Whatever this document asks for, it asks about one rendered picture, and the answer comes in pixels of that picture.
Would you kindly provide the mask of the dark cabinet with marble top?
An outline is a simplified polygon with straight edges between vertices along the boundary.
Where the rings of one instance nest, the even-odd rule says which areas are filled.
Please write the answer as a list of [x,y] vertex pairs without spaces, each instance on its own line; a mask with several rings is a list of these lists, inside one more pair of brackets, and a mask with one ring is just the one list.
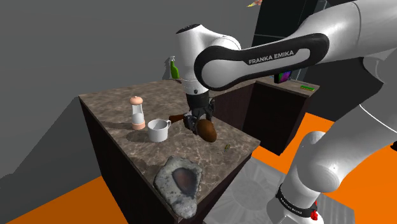
[[[183,87],[161,80],[79,96],[102,177],[129,224],[203,224],[203,220],[259,146],[259,140],[214,119],[213,143],[202,140],[183,122],[173,123],[168,138],[153,143],[146,130],[132,129],[133,96],[143,99],[146,121],[188,111]],[[231,147],[224,152],[226,144]],[[187,158],[202,168],[197,213],[175,215],[153,186],[170,156]]]

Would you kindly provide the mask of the brown potato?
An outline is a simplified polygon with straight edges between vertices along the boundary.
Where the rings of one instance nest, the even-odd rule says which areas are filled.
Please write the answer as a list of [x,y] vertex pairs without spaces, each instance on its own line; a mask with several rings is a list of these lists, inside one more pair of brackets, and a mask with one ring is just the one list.
[[197,134],[205,141],[213,143],[217,139],[217,133],[211,121],[202,119],[197,123]]

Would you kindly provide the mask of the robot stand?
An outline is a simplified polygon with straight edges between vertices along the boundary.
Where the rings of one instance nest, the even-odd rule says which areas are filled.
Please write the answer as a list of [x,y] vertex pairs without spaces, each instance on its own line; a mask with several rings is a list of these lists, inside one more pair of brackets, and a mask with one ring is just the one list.
[[[273,224],[267,203],[284,174],[250,158],[204,218],[206,224]],[[317,199],[324,224],[356,224],[354,210],[323,194]]]

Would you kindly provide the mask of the white mug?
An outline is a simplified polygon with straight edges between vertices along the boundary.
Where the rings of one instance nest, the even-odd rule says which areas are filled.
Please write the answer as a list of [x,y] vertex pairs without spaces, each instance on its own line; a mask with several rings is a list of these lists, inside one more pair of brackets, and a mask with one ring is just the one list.
[[168,138],[170,120],[154,119],[148,123],[148,136],[151,142],[159,143]]

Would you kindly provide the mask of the glass shaker with pink cap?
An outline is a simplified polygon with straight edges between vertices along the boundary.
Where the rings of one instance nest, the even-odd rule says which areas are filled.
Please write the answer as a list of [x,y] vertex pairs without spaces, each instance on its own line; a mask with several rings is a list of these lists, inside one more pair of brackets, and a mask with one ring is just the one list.
[[132,107],[132,129],[142,130],[146,126],[143,113],[143,99],[133,96],[130,98],[129,103]]

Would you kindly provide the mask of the green spray bottle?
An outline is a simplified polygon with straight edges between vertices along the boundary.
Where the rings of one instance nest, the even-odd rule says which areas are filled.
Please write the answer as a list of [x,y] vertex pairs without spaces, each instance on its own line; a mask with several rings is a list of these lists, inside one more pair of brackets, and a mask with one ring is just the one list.
[[179,79],[179,70],[175,65],[175,56],[170,56],[170,73],[172,79]]

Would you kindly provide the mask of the grey stone bowl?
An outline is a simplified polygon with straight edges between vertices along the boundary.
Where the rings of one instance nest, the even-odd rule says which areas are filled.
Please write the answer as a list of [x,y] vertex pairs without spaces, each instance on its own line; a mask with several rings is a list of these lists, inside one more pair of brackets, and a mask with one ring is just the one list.
[[187,158],[170,156],[154,178],[154,187],[176,215],[192,218],[197,212],[197,194],[202,168]]

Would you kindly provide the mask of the dark side counter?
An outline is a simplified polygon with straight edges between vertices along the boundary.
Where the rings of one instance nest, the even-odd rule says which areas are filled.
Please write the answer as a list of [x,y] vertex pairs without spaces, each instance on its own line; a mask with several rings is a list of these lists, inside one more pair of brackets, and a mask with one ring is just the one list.
[[[305,85],[315,91],[301,89]],[[280,155],[295,137],[319,85],[298,80],[274,83],[267,76],[244,81],[228,90],[209,92],[214,116],[260,140],[260,146]]]

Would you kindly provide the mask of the tablet with colourful screen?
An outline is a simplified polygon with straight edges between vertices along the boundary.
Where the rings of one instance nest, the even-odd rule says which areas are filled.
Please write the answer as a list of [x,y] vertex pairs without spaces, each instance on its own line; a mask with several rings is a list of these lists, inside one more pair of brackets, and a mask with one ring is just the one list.
[[283,73],[276,74],[274,75],[274,83],[282,83],[288,81],[290,76],[291,76],[291,71],[286,71]]

